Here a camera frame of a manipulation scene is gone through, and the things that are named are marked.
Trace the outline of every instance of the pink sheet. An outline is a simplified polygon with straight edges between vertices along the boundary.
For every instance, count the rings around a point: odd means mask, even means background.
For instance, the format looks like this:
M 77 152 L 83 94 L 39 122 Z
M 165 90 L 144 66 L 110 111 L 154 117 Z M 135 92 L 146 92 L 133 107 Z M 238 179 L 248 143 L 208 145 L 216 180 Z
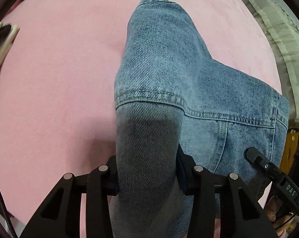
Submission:
M 4 19 L 21 29 L 0 75 L 0 189 L 23 223 L 64 173 L 86 174 L 115 153 L 114 78 L 139 1 L 25 0 Z M 281 92 L 268 41 L 241 0 L 172 1 L 214 59 Z

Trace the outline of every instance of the black cable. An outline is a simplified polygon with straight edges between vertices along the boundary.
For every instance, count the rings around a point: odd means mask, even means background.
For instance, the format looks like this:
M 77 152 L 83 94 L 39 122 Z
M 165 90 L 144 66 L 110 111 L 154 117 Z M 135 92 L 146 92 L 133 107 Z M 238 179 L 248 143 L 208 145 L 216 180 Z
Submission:
M 9 231 L 11 232 L 13 238 L 18 238 L 16 232 L 15 232 L 15 229 L 12 225 L 12 222 L 11 222 L 11 219 L 9 217 L 9 213 L 6 209 L 6 206 L 5 206 L 5 203 L 4 203 L 4 200 L 3 200 L 3 197 L 2 197 L 2 194 L 0 192 L 0 206 L 1 206 L 1 210 L 3 212 L 3 215 L 4 215 L 4 219 L 7 223 L 7 226 L 9 227 Z
M 275 228 L 275 230 L 280 229 L 282 226 L 284 226 L 285 224 L 287 224 L 290 220 L 292 220 L 295 217 L 295 214 L 292 215 L 292 217 L 290 219 L 288 219 L 285 223 L 283 223 L 282 225 L 280 225 L 279 227 Z

